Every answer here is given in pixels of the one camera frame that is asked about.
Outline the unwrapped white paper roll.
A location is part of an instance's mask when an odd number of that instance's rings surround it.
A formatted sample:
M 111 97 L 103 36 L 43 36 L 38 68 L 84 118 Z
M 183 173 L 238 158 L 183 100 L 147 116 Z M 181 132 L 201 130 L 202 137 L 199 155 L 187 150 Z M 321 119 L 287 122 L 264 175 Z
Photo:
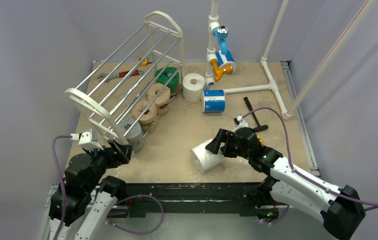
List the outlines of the unwrapped white paper roll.
M 206 146 L 212 141 L 213 139 L 210 138 L 190 150 L 194 164 L 202 173 L 225 161 L 225 157 L 221 151 L 218 154 L 213 154 L 206 149 Z

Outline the grey paper roll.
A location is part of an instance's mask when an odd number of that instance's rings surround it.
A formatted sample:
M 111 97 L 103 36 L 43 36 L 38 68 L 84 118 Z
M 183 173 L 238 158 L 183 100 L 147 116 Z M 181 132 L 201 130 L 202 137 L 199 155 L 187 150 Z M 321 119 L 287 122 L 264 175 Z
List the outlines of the grey paper roll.
M 137 152 L 144 146 L 145 139 L 143 137 L 144 134 L 141 125 L 134 117 L 124 117 L 118 124 L 118 127 L 124 134 L 127 133 L 125 138 L 128 143 L 132 145 L 133 151 Z

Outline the brown roll with print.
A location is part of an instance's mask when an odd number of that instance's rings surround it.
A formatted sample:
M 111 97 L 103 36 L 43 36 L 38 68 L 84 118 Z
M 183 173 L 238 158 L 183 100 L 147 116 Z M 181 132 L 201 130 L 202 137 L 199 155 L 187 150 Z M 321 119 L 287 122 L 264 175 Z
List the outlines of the brown roll with print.
M 143 132 L 151 132 L 158 124 L 157 106 L 149 100 L 139 101 L 132 109 L 132 114 Z

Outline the white metal shelf rack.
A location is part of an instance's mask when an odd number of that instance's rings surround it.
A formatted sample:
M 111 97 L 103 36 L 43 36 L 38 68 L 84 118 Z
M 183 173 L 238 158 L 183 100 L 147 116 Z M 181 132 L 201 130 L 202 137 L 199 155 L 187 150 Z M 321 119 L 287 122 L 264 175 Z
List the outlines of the white metal shelf rack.
M 153 11 L 143 24 L 65 94 L 107 141 L 127 145 L 127 117 L 155 111 L 166 88 L 180 88 L 184 74 L 183 30 L 167 13 Z

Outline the green paper roll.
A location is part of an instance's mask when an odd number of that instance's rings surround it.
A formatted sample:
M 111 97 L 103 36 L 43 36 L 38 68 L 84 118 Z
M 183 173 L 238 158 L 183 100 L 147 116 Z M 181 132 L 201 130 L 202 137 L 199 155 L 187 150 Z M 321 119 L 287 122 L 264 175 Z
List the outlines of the green paper roll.
M 172 80 L 168 83 L 167 87 L 170 89 L 170 97 L 174 97 L 179 89 L 180 89 L 180 82 L 179 82 L 179 71 L 176 67 L 166 67 L 165 70 L 163 68 L 158 69 L 155 73 L 154 76 L 159 77 L 156 79 L 157 83 L 165 84 L 170 77 L 173 76 Z

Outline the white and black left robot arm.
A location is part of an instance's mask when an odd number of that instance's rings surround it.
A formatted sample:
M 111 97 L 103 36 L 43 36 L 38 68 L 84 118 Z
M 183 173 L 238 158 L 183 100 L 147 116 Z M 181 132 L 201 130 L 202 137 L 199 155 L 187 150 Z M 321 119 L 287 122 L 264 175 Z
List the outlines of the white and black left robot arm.
M 51 240 L 93 239 L 112 207 L 128 197 L 125 181 L 103 175 L 128 164 L 133 147 L 108 140 L 108 146 L 94 142 L 83 151 L 71 158 L 50 199 Z

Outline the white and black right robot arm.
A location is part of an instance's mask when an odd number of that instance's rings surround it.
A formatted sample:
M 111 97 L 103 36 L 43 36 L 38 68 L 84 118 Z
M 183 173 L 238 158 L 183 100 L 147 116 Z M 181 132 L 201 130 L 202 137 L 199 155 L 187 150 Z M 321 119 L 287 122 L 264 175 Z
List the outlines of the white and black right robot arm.
M 235 132 L 221 128 L 205 149 L 227 158 L 246 159 L 254 170 L 267 176 L 257 191 L 261 202 L 274 200 L 292 206 L 318 220 L 339 240 L 351 239 L 366 216 L 353 187 L 339 187 L 290 164 L 288 157 L 264 145 L 249 127 Z

